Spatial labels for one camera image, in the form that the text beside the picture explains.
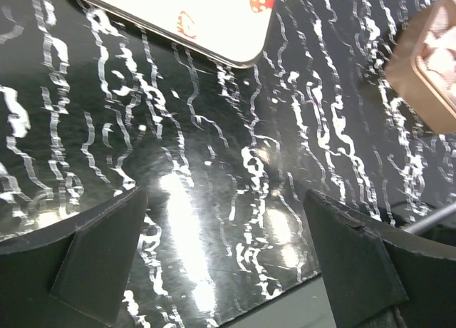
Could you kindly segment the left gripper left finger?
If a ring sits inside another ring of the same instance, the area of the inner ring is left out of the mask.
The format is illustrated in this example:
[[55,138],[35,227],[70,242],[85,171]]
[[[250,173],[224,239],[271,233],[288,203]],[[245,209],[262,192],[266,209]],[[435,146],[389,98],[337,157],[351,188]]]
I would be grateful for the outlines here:
[[147,209],[133,188],[1,242],[2,327],[113,327]]

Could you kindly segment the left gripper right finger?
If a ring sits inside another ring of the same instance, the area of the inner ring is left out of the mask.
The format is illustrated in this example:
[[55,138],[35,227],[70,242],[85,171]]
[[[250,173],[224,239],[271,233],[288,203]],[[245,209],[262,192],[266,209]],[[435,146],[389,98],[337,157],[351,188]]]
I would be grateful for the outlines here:
[[304,196],[337,327],[454,327],[455,244],[410,234],[323,193]]

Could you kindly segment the brown tin box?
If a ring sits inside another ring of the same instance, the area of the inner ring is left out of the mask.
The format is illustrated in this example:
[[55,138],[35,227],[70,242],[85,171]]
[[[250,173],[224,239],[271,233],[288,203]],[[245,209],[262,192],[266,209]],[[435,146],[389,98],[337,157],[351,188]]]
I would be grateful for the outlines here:
[[410,18],[385,78],[430,130],[455,132],[455,0],[437,0]]

